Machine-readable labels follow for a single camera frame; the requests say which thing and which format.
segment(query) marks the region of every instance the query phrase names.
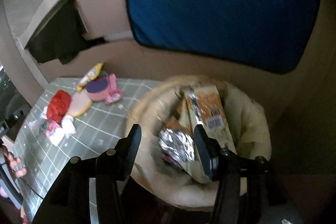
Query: beige trash bag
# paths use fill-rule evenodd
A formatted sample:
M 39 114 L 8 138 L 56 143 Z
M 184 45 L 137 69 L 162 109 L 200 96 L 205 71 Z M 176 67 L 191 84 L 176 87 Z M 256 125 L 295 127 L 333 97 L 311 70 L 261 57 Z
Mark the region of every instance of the beige trash bag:
M 239 156 L 254 159 L 271 156 L 271 143 L 263 107 L 233 85 L 204 76 L 176 76 L 148 92 L 129 111 L 125 135 L 138 123 L 142 139 L 131 177 L 163 201 L 189 211 L 211 211 L 218 182 L 200 184 L 189 174 L 163 162 L 157 134 L 171 110 L 179 102 L 176 94 L 184 86 L 216 85 L 229 129 Z M 241 179 L 241 195 L 246 193 L 246 179 Z

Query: table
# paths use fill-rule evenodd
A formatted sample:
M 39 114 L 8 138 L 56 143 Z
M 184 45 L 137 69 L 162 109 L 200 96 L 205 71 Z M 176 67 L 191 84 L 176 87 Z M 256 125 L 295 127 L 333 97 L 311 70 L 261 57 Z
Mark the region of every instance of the table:
M 33 133 L 29 122 L 40 116 L 57 90 L 64 90 L 72 95 L 76 92 L 79 81 L 80 78 L 58 78 L 50 83 L 27 115 L 14 142 L 12 152 L 14 156 L 22 158 L 22 164 L 18 168 L 24 165 L 27 168 L 23 179 L 42 197 L 71 157 L 89 159 L 114 148 L 124 136 L 128 110 L 160 83 L 153 80 L 117 79 L 117 86 L 124 94 L 123 100 L 112 105 L 104 102 L 93 103 L 86 113 L 75 118 L 77 133 L 68 139 L 64 137 L 58 146 L 54 146 L 42 130 Z M 42 199 L 20 179 L 18 182 L 24 197 L 25 212 L 28 220 L 32 221 Z M 118 182 L 120 192 L 124 186 L 125 183 Z M 90 212 L 91 223 L 97 223 L 95 179 L 90 179 Z

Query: blue fabric panel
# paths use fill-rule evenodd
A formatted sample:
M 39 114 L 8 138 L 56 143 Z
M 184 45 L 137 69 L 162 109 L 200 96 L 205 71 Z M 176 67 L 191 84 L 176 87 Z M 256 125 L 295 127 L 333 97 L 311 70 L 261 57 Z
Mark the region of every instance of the blue fabric panel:
M 300 61 L 320 0 L 127 0 L 145 46 L 286 73 Z

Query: cable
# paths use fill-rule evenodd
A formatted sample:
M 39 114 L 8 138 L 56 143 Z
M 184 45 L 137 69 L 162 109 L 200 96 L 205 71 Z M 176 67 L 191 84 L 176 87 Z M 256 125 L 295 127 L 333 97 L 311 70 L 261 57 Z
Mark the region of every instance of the cable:
M 35 192 L 35 190 L 30 187 L 30 185 L 23 179 L 23 178 L 20 178 L 40 199 L 44 200 L 43 197 L 41 197 L 37 192 Z

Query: barcode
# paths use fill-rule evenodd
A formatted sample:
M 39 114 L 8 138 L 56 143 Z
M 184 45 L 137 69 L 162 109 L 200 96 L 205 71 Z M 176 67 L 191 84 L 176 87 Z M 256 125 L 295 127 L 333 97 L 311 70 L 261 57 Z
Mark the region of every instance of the barcode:
M 224 125 L 224 122 L 223 122 L 223 118 L 221 115 L 207 119 L 207 127 L 210 130 L 216 127 L 223 127 L 223 125 Z

